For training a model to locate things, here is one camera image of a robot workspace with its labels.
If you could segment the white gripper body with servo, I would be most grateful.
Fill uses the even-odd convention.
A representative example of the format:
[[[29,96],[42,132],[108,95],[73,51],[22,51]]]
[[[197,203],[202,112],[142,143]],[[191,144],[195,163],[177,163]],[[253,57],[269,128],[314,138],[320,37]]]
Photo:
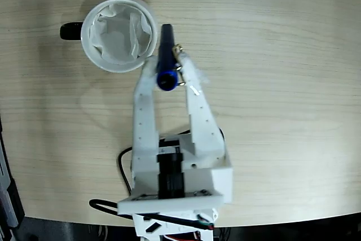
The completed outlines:
[[[201,165],[191,134],[159,139],[156,167],[132,173],[132,178],[132,196],[232,195],[232,166],[226,149],[219,162]]]

